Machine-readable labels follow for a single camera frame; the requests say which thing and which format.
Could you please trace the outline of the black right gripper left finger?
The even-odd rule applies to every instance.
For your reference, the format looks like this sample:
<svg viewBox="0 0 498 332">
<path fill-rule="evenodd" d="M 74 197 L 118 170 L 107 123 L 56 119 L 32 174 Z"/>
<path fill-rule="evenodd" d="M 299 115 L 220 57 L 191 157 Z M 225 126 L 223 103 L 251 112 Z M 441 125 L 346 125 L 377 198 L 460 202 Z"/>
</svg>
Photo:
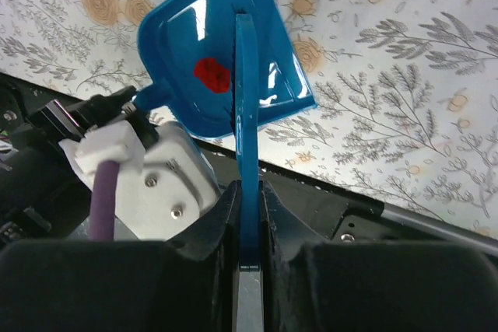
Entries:
<svg viewBox="0 0 498 332">
<path fill-rule="evenodd" d="M 240 185 L 167 241 L 23 240 L 1 253 L 3 331 L 232 331 Z"/>
</svg>

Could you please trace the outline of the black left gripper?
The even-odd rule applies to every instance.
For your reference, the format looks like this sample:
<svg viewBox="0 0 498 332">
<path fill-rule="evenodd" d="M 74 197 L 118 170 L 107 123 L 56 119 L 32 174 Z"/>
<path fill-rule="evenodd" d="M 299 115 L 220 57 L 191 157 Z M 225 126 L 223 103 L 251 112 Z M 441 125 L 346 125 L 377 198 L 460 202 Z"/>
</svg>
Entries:
<svg viewBox="0 0 498 332">
<path fill-rule="evenodd" d="M 35 89 L 1 77 L 1 138 L 13 150 L 1 154 L 1 245 L 19 239 L 63 238 L 86 218 L 89 191 L 58 146 L 120 121 L 132 126 L 148 149 L 159 140 L 145 112 L 132 102 L 136 89 L 87 100 Z"/>
</svg>

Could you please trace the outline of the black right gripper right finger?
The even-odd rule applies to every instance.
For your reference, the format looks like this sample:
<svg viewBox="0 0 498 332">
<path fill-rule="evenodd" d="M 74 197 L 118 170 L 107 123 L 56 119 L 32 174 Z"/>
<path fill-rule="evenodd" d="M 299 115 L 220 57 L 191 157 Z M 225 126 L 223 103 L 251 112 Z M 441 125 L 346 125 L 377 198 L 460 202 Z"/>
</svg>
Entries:
<svg viewBox="0 0 498 332">
<path fill-rule="evenodd" d="M 335 243 L 261 183 L 266 331 L 495 331 L 497 262 L 441 240 Z"/>
</svg>

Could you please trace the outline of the blue plastic dustpan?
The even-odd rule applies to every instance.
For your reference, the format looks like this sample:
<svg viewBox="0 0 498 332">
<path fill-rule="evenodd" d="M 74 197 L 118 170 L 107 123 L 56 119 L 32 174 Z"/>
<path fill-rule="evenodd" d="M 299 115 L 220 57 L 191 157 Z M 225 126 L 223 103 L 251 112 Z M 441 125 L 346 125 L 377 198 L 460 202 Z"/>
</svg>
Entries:
<svg viewBox="0 0 498 332">
<path fill-rule="evenodd" d="M 142 21 L 138 50 L 152 80 L 135 105 L 146 112 L 167 107 L 195 136 L 235 132 L 235 16 L 252 16 L 258 38 L 258 124 L 314 106 L 310 83 L 274 0 L 166 0 Z M 215 94 L 194 76 L 200 59 L 230 70 L 227 93 Z"/>
</svg>

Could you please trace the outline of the blue hand brush black bristles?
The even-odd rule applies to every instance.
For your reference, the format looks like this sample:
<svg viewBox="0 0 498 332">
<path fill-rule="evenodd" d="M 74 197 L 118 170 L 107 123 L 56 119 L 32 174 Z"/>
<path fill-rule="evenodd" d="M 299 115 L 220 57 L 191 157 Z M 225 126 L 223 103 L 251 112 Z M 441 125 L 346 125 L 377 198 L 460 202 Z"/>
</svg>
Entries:
<svg viewBox="0 0 498 332">
<path fill-rule="evenodd" d="M 240 249 L 242 271 L 257 271 L 259 249 L 258 38 L 251 15 L 235 16 L 234 105 L 236 157 L 240 172 Z"/>
</svg>

